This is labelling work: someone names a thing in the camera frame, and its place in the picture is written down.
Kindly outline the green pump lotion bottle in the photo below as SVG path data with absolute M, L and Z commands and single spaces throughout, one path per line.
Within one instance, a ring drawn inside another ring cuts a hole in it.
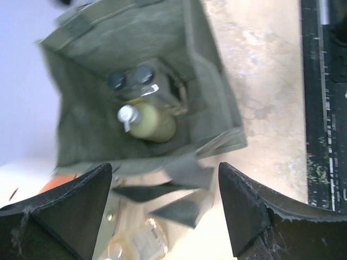
M 172 115 L 147 102 L 122 106 L 117 118 L 125 132 L 137 139 L 164 143 L 171 140 L 177 130 Z

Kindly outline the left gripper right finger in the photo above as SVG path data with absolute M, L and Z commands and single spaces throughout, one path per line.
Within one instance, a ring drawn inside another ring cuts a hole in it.
M 219 187 L 237 259 L 346 259 L 346 215 L 285 196 L 222 162 Z

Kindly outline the amber bottle white cap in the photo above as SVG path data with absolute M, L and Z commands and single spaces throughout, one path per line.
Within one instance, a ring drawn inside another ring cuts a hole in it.
M 114 235 L 99 259 L 163 259 L 169 252 L 164 229 L 154 218 Z

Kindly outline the green canvas bag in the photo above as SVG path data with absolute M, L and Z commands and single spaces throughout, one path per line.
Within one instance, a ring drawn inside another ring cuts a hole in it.
M 198 160 L 247 144 L 202 3 L 95 1 L 62 14 L 40 47 L 60 93 L 55 173 L 85 173 L 103 162 L 118 177 L 163 170 L 166 184 L 114 192 L 148 202 L 190 190 L 151 214 L 196 226 L 212 204 L 213 176 Z M 174 137 L 155 144 L 130 136 L 117 118 L 126 103 L 172 114 Z

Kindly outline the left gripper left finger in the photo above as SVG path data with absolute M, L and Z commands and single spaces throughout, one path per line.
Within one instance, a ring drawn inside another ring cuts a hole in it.
M 1 208 L 1 259 L 92 259 L 112 180 L 101 164 Z

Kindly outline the clear square bottle black label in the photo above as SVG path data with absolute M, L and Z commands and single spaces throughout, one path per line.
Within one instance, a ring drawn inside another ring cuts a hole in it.
M 140 97 L 172 115 L 188 112 L 188 96 L 184 83 L 165 65 L 141 64 L 133 79 Z

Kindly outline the clear square bottle front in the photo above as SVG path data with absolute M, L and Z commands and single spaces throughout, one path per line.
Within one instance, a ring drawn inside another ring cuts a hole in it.
M 114 92 L 122 91 L 127 86 L 127 77 L 123 72 L 115 71 L 111 73 L 107 80 L 108 86 Z

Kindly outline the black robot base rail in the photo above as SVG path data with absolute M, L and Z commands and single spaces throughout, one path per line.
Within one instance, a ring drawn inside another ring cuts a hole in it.
M 346 1 L 301 1 L 308 203 L 346 212 Z

